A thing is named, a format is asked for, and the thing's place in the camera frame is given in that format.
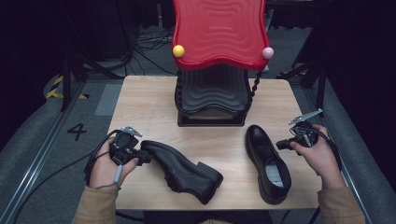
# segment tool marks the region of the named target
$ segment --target yellow ball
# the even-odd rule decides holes
[[[177,58],[181,58],[184,55],[184,48],[181,45],[174,46],[172,51]]]

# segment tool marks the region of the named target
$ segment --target shoe heel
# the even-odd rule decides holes
[[[211,178],[213,181],[216,182],[217,187],[220,187],[221,182],[223,180],[223,176],[217,170],[213,169],[212,167],[198,161],[197,170],[202,174],[206,175],[207,177]]]

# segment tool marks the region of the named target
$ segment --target metal clip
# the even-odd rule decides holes
[[[315,115],[320,114],[321,112],[322,112],[322,109],[319,108],[317,111],[314,111],[314,112],[311,112],[311,113],[307,113],[307,114],[304,114],[304,115],[301,115],[301,116],[297,116],[295,119],[293,119],[291,122],[289,122],[289,125],[296,124],[296,123],[301,122],[301,121],[305,121],[306,119],[312,118]]]
[[[141,133],[139,133],[138,131],[136,131],[134,128],[132,128],[131,126],[128,127],[122,127],[120,128],[123,132],[125,133],[130,133],[131,135],[137,135],[139,137],[143,137],[143,135]]]

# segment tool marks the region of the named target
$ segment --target red plastic panel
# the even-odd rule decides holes
[[[264,27],[265,0],[174,0],[177,25],[173,39],[183,46],[174,56],[178,68],[202,69],[218,63],[260,71],[268,60]]]

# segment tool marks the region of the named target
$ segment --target pink ball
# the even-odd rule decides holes
[[[262,50],[262,57],[264,59],[270,59],[274,56],[274,50],[272,48],[265,48]]]

